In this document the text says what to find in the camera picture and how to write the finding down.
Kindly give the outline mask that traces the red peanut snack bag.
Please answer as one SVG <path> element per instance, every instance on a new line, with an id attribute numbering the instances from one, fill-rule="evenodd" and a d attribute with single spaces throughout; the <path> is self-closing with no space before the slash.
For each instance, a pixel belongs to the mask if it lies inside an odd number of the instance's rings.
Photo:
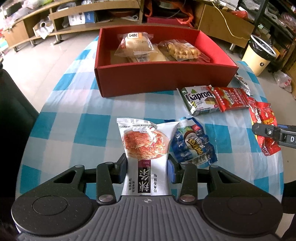
<path id="1" fill-rule="evenodd" d="M 275 114 L 271 109 L 271 104 L 258 102 L 252 97 L 248 97 L 249 113 L 252 123 L 252 132 L 258 145 L 265 156 L 271 156 L 281 150 L 280 146 L 274 141 L 273 126 L 277 126 Z"/>

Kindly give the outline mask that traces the blue coconut snack packet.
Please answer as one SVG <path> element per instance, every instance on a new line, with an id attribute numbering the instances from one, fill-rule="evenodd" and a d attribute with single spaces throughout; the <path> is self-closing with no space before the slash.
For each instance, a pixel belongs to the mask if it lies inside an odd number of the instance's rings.
<path id="1" fill-rule="evenodd" d="M 171 141 L 175 159 L 206 168 L 217 162 L 214 146 L 195 118 L 181 118 Z"/>

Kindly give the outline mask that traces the white spicy strips snack bag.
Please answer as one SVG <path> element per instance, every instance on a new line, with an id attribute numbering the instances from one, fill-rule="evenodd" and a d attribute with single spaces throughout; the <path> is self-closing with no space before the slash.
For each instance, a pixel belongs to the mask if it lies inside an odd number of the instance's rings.
<path id="1" fill-rule="evenodd" d="M 121 195 L 171 195 L 167 163 L 179 122 L 155 124 L 136 118 L 118 118 L 116 122 L 127 158 Z"/>

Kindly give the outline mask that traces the white red jerky packet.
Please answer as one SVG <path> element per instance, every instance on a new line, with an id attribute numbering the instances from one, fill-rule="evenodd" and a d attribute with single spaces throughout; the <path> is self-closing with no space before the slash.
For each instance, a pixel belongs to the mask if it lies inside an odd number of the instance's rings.
<path id="1" fill-rule="evenodd" d="M 242 76 L 240 76 L 238 73 L 235 74 L 235 78 L 237 79 L 238 83 L 240 84 L 240 86 L 244 90 L 244 92 L 248 96 L 251 96 L 250 88 L 249 88 L 247 82 L 245 81 L 245 79 Z"/>

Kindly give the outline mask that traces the red green snack packet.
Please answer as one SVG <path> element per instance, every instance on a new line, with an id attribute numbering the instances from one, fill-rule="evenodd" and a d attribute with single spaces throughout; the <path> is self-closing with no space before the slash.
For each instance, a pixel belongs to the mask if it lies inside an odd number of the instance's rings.
<path id="1" fill-rule="evenodd" d="M 241 88 L 212 87 L 209 85 L 207 86 L 207 89 L 214 96 L 222 113 L 229 110 L 237 110 L 249 107 L 248 96 Z"/>

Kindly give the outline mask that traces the Kaprons wafer packet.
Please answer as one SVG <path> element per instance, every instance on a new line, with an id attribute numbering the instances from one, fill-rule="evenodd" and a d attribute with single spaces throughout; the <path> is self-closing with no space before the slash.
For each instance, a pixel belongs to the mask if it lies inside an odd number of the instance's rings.
<path id="1" fill-rule="evenodd" d="M 178 89 L 184 105 L 192 116 L 213 113 L 219 110 L 215 97 L 206 85 Z"/>

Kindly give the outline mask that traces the waffle snack clear packet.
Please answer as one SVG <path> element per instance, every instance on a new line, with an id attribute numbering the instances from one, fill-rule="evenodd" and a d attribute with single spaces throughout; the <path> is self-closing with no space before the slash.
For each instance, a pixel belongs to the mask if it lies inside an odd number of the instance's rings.
<path id="1" fill-rule="evenodd" d="M 158 44 L 158 49 L 169 61 L 206 62 L 211 59 L 198 48 L 185 40 L 165 40 Z"/>

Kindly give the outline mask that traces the steamed cake bun packet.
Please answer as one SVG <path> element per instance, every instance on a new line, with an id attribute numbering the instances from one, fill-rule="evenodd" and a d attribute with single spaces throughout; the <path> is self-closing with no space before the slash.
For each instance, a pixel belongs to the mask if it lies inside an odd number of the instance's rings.
<path id="1" fill-rule="evenodd" d="M 117 36 L 120 44 L 115 51 L 115 56 L 136 57 L 157 52 L 151 39 L 153 35 L 147 32 L 130 32 Z"/>

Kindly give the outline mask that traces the blue white checkered tablecloth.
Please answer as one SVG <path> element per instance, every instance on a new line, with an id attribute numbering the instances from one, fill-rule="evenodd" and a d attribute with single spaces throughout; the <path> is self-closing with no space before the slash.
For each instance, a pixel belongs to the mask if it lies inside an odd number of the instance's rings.
<path id="1" fill-rule="evenodd" d="M 153 123 L 188 117 L 177 91 L 101 96 L 94 75 L 97 39 L 72 62 L 45 102 L 30 133 L 16 184 L 20 196 L 72 166 L 95 168 L 123 153 L 117 118 Z M 281 152 L 265 156 L 251 130 L 248 109 L 197 117 L 209 136 L 217 164 L 281 199 Z"/>

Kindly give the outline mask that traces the beige trash bin black liner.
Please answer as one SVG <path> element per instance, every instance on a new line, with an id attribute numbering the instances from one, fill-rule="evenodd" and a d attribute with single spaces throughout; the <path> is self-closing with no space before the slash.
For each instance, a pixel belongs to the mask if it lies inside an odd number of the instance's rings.
<path id="1" fill-rule="evenodd" d="M 269 44 L 256 35 L 251 35 L 242 61 L 256 76 L 259 76 L 267 65 L 276 58 L 276 52 Z"/>

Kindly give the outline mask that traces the black chair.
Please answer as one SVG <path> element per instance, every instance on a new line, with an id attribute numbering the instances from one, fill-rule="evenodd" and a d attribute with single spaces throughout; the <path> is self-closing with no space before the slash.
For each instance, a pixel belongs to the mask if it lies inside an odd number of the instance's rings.
<path id="1" fill-rule="evenodd" d="M 39 113 L 1 69 L 1 196 L 13 198 L 28 138 Z"/>

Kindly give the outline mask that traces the yellow snack packet in box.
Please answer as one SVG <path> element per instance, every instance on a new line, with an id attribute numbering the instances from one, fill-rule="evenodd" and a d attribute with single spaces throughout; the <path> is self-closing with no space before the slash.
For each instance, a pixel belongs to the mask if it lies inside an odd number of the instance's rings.
<path id="1" fill-rule="evenodd" d="M 151 52 L 144 55 L 132 56 L 132 57 L 128 57 L 127 59 L 130 63 L 165 62 L 167 58 L 159 50 L 157 44 L 153 44 L 153 48 L 155 49 L 155 52 Z"/>

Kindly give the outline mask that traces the blue white carton on shelf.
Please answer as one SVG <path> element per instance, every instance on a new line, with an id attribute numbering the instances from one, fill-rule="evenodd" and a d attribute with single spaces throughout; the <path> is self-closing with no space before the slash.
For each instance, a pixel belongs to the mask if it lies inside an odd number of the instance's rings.
<path id="1" fill-rule="evenodd" d="M 77 13 L 68 16 L 70 26 L 84 25 L 88 23 L 95 23 L 96 16 L 94 11 L 88 11 L 84 13 Z"/>

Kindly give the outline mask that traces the orange plastic bag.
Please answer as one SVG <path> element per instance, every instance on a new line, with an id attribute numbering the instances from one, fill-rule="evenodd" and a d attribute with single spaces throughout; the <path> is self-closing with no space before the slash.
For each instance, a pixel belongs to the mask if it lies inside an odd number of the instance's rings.
<path id="1" fill-rule="evenodd" d="M 194 28 L 194 15 L 187 1 L 144 1 L 147 23 Z"/>

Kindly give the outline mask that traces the wooden TV cabinet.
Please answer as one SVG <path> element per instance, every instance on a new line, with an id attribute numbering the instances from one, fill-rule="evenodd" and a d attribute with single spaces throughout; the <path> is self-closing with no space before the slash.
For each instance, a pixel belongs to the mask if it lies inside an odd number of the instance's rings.
<path id="1" fill-rule="evenodd" d="M 14 14 L 4 19 L 1 34 L 8 47 L 16 49 L 25 42 L 35 45 L 45 36 L 98 30 L 107 26 L 156 24 L 182 26 L 201 30 L 210 37 L 224 40 L 241 48 L 247 45 L 254 24 L 238 11 L 226 11 L 215 1 L 167 1 L 176 13 L 166 14 L 161 1 L 21 1 L 13 5 Z"/>

